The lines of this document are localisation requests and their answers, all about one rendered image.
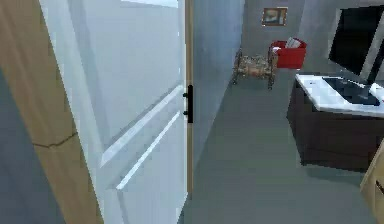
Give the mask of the white room door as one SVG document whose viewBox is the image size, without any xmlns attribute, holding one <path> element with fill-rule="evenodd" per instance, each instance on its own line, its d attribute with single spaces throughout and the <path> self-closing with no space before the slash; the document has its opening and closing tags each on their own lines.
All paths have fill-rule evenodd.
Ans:
<svg viewBox="0 0 384 224">
<path fill-rule="evenodd" d="M 39 0 L 105 224 L 180 224 L 187 0 Z"/>
</svg>

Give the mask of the brown metal-framed bench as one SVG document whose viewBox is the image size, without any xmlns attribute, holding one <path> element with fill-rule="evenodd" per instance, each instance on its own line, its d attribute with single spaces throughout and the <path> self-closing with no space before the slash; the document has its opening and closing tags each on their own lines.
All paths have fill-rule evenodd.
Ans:
<svg viewBox="0 0 384 224">
<path fill-rule="evenodd" d="M 276 53 L 268 53 L 267 57 L 262 55 L 244 55 L 242 49 L 236 52 L 232 83 L 236 84 L 240 76 L 252 76 L 258 79 L 267 80 L 267 88 L 273 89 L 276 77 L 278 56 Z"/>
</svg>

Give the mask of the red bin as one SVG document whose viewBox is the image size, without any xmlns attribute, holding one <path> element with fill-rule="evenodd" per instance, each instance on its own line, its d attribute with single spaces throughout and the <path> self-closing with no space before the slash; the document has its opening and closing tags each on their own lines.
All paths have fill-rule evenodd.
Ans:
<svg viewBox="0 0 384 224">
<path fill-rule="evenodd" d="M 274 41 L 270 45 L 270 50 L 273 53 L 276 53 L 278 57 L 277 67 L 288 69 L 301 69 L 306 54 L 307 44 L 304 41 L 298 39 L 301 42 L 299 48 L 286 48 L 285 43 L 287 40 Z"/>
</svg>

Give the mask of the white paper in bin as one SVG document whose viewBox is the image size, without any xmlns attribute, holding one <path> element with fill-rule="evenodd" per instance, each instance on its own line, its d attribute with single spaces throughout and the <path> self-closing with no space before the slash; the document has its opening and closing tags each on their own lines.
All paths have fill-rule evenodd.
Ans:
<svg viewBox="0 0 384 224">
<path fill-rule="evenodd" d="M 286 48 L 299 48 L 301 45 L 301 42 L 293 37 L 289 37 L 288 40 L 285 43 Z"/>
</svg>

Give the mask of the dark brown vanity cabinet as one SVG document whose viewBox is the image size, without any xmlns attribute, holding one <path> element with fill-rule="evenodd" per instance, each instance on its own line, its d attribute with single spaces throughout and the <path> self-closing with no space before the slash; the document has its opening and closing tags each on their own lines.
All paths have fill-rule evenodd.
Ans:
<svg viewBox="0 0 384 224">
<path fill-rule="evenodd" d="M 364 172 L 384 141 L 384 83 L 370 93 L 379 104 L 351 104 L 323 76 L 297 74 L 287 120 L 303 165 Z"/>
</svg>

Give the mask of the dark sink basin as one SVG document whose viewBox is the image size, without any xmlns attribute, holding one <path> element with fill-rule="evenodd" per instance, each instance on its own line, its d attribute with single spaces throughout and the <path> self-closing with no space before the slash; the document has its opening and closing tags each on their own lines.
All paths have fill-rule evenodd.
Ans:
<svg viewBox="0 0 384 224">
<path fill-rule="evenodd" d="M 346 80 L 335 77 L 323 77 L 323 80 L 330 85 L 339 95 L 351 104 L 379 106 L 379 100 L 363 87 Z"/>
</svg>

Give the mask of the light wooden cabinet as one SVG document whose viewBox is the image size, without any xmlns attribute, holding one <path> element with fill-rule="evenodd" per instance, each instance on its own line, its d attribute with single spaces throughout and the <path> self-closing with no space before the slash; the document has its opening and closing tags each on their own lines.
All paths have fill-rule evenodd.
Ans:
<svg viewBox="0 0 384 224">
<path fill-rule="evenodd" d="M 384 224 L 384 140 L 360 184 L 360 193 L 365 199 L 377 224 Z"/>
</svg>

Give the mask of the framed wall picture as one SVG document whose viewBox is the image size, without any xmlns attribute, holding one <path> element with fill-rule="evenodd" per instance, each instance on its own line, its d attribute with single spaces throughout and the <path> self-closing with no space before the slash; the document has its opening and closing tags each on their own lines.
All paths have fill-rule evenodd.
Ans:
<svg viewBox="0 0 384 224">
<path fill-rule="evenodd" d="M 263 10 L 263 26 L 284 26 L 286 24 L 287 8 L 265 8 Z"/>
</svg>

